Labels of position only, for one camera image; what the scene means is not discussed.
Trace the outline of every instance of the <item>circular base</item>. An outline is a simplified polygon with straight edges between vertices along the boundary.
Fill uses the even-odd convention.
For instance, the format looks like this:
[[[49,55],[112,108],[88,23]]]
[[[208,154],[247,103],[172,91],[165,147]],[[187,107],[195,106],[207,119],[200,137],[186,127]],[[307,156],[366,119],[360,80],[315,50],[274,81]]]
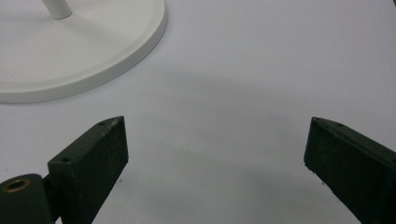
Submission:
[[[166,27],[163,0],[67,2],[73,14],[64,20],[41,1],[0,8],[0,102],[54,100],[104,84],[149,54]]]

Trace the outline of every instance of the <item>lamp base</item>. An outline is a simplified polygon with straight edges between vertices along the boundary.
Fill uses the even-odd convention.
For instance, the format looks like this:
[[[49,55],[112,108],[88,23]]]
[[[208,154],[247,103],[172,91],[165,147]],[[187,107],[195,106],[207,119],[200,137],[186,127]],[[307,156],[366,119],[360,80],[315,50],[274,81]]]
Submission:
[[[68,0],[54,20],[40,1],[0,8],[0,102],[63,98],[102,85],[139,63],[167,23],[163,0]]]

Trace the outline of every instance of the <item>white round base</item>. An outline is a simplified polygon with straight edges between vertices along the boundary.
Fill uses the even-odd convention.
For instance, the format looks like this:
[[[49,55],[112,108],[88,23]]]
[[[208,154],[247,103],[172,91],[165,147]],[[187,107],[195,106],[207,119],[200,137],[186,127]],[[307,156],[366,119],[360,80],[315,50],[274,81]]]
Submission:
[[[68,0],[54,20],[41,1],[0,7],[0,102],[54,100],[95,88],[139,63],[160,41],[163,0]]]

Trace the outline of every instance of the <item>screw hole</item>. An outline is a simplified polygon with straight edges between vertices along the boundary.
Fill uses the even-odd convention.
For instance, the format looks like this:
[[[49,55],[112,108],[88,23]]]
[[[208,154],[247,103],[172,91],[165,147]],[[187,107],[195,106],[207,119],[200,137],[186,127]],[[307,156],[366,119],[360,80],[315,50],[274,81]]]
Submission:
[[[70,162],[72,159],[70,157],[65,157],[62,159],[62,162]]]
[[[14,180],[3,188],[4,192],[13,193],[26,188],[30,184],[29,179]]]

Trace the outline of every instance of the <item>white table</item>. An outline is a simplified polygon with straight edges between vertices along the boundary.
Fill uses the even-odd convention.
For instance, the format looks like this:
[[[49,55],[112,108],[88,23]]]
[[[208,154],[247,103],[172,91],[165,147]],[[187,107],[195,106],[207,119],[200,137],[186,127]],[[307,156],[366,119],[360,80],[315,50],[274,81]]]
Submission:
[[[316,116],[396,149],[394,3],[166,4],[163,39],[127,73],[0,104],[0,181],[46,175],[94,123],[123,115],[131,159],[94,223],[359,223],[304,167],[304,147]]]

